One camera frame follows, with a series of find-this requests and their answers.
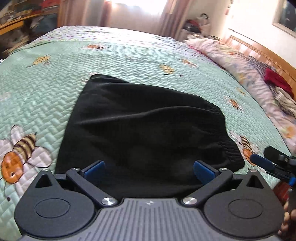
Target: blue gripper pad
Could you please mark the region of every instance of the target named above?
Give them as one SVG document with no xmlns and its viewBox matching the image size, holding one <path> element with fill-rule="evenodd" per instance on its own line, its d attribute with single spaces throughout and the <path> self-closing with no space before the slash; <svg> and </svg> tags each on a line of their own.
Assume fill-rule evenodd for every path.
<svg viewBox="0 0 296 241">
<path fill-rule="evenodd" d="M 81 170 L 83 174 L 82 176 L 84 179 L 97 186 L 105 173 L 105 167 L 106 164 L 104 161 L 96 161 L 95 163 Z"/>
<path fill-rule="evenodd" d="M 275 169 L 274 164 L 270 160 L 261 157 L 257 154 L 252 154 L 250 156 L 250 161 L 269 172 Z"/>
<path fill-rule="evenodd" d="M 215 172 L 210 170 L 208 167 L 205 167 L 198 161 L 195 161 L 193 164 L 193 172 L 197 179 L 200 180 L 203 185 L 206 185 L 216 177 Z"/>
<path fill-rule="evenodd" d="M 291 187 L 294 187 L 295 184 L 296 184 L 296 177 L 291 177 L 290 178 L 290 181 L 289 181 L 289 185 Z"/>
</svg>

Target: finger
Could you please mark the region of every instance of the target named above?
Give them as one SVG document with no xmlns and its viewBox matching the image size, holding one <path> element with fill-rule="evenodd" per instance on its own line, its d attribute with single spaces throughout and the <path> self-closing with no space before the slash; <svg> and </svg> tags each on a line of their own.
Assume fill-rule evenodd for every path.
<svg viewBox="0 0 296 241">
<path fill-rule="evenodd" d="M 286 232 L 286 231 L 288 231 L 288 228 L 289 228 L 289 225 L 288 225 L 288 224 L 282 224 L 282 225 L 281 225 L 281 231 L 282 231 L 282 232 Z"/>
<path fill-rule="evenodd" d="M 296 221 L 296 209 L 292 210 L 292 212 L 291 212 L 291 219 L 293 221 Z"/>
<path fill-rule="evenodd" d="M 287 223 L 290 220 L 290 214 L 285 212 L 284 223 Z"/>
<path fill-rule="evenodd" d="M 285 205 L 284 205 L 284 210 L 285 210 L 285 211 L 288 211 L 288 206 L 289 206 L 289 202 L 287 201 L 287 202 L 285 203 Z"/>
</svg>

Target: quilted bedspread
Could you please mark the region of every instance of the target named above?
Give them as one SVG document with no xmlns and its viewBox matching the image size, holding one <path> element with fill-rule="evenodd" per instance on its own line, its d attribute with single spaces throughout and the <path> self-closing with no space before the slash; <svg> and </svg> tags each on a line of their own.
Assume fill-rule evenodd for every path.
<svg viewBox="0 0 296 241">
<path fill-rule="evenodd" d="M 265 69 L 258 70 L 260 63 L 249 56 L 243 55 L 219 41 L 211 39 L 191 39 L 186 42 L 196 50 L 225 68 L 251 94 L 262 107 L 266 115 L 278 129 L 292 155 L 296 155 L 296 119 L 285 113 L 275 101 L 272 91 L 264 82 Z"/>
<path fill-rule="evenodd" d="M 199 95 L 218 105 L 245 160 L 238 173 L 255 168 L 272 188 L 278 182 L 253 166 L 249 156 L 263 155 L 269 145 L 289 155 L 282 137 L 251 95 L 209 58 L 171 38 L 62 27 L 0 64 L 0 238 L 20 237 L 15 206 L 41 168 L 54 171 L 67 121 L 93 73 Z M 15 157 L 13 167 L 3 160 L 7 153 Z"/>
</svg>

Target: hand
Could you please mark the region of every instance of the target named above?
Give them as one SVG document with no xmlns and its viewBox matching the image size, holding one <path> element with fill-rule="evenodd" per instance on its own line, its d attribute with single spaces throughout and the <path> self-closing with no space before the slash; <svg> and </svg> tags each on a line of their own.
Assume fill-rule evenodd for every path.
<svg viewBox="0 0 296 241">
<path fill-rule="evenodd" d="M 281 229 L 279 230 L 279 235 L 283 235 L 288 231 L 289 225 L 291 224 L 291 222 L 296 222 L 296 209 L 292 210 L 291 214 L 289 214 L 287 212 L 288 205 L 289 205 L 289 202 L 286 202 L 284 205 L 285 217 L 284 217 L 284 222 L 281 225 Z"/>
</svg>

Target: gray ribbed plate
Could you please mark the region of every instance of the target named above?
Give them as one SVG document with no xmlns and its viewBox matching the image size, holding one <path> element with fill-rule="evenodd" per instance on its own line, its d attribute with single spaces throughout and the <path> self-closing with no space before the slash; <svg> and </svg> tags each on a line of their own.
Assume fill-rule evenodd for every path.
<svg viewBox="0 0 296 241">
<path fill-rule="evenodd" d="M 36 239 L 23 237 L 21 241 Z M 82 232 L 62 241 L 231 241 L 213 230 L 199 210 L 180 206 L 175 199 L 125 199 L 104 208 Z M 279 240 L 272 236 L 264 241 Z"/>
</svg>

